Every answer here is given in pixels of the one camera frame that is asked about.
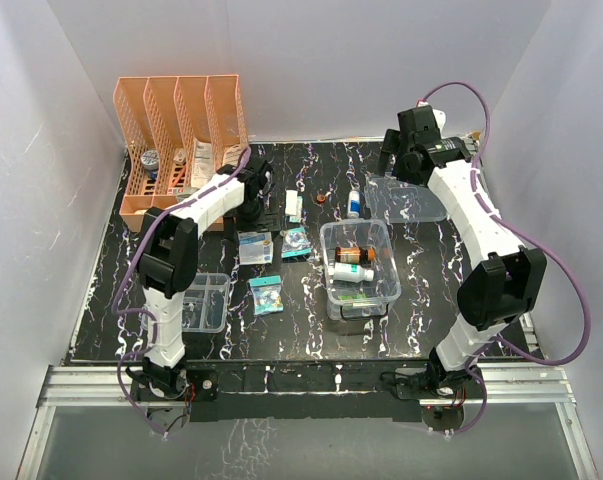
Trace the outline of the brown medicine bottle orange cap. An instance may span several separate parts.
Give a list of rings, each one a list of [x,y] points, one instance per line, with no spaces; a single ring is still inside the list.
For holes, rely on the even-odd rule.
[[[335,249],[335,262],[368,265],[376,258],[376,252],[370,247],[337,247]]]

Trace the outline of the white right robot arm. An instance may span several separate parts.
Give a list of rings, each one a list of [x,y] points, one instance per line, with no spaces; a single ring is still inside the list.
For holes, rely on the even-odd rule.
[[[440,114],[428,104],[398,113],[398,126],[386,131],[380,172],[429,189],[444,206],[465,245],[471,272],[457,291],[458,316],[432,349],[420,386],[447,397],[470,376],[479,351],[535,306],[547,267],[545,254],[527,248],[500,226],[483,189],[479,170],[465,142],[445,138]]]

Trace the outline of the white gauze packet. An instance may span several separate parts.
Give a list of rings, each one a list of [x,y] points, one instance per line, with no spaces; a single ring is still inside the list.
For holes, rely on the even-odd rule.
[[[287,190],[285,198],[285,215],[292,223],[300,223],[303,199],[296,190]]]

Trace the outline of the white green medicine bottle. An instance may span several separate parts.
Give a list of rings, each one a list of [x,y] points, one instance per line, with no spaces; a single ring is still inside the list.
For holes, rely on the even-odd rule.
[[[372,282],[375,274],[372,269],[340,262],[329,266],[328,273],[334,281],[348,283]]]

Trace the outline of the white blue mask packet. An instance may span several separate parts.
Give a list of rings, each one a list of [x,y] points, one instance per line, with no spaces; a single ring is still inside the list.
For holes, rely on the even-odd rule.
[[[241,265],[265,265],[273,260],[273,241],[270,232],[239,232],[239,262]]]

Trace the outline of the green sachet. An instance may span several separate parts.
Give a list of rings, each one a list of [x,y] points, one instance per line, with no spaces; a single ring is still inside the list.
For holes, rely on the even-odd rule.
[[[367,296],[365,294],[362,293],[357,293],[354,295],[340,295],[338,297],[339,301],[345,302],[345,303],[356,303],[358,301],[362,301],[367,299]]]

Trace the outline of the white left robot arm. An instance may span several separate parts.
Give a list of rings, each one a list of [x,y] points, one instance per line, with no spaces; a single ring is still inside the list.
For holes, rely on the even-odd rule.
[[[145,297],[139,314],[146,318],[148,346],[141,372],[126,371],[138,383],[167,399],[185,392],[183,300],[198,271],[199,239],[220,218],[236,232],[275,231],[264,203],[271,177],[271,164],[245,148],[236,166],[221,167],[177,204],[144,214],[135,269]]]

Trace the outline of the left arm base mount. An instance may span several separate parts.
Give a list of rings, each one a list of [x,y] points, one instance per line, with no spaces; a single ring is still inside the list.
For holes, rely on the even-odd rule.
[[[172,368],[160,367],[144,359],[139,366],[127,366],[125,375],[132,381],[135,401],[177,403],[191,422],[215,415],[219,375],[214,370],[189,368],[183,361]]]

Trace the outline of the teal bandage packet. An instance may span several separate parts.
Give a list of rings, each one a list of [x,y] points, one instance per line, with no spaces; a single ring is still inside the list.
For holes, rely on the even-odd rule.
[[[300,258],[312,252],[311,242],[304,227],[296,227],[282,232],[281,258],[283,260]]]
[[[278,313],[284,309],[279,275],[253,278],[248,285],[253,296],[255,316]]]

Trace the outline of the clear plastic box lid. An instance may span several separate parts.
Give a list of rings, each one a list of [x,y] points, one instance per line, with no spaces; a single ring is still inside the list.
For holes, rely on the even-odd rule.
[[[447,218],[445,207],[429,189],[392,177],[368,177],[364,199],[371,217],[387,224],[439,222]]]

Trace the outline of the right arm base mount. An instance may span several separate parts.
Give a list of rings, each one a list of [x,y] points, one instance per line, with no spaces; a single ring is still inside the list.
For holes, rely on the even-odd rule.
[[[382,372],[379,386],[402,401],[416,400],[423,396],[442,400],[444,404],[436,406],[433,411],[434,418],[441,420],[444,413],[462,408],[467,397],[466,387],[473,374],[482,377],[480,369],[473,364],[468,369],[448,372],[431,361],[424,370],[415,373],[399,370]]]

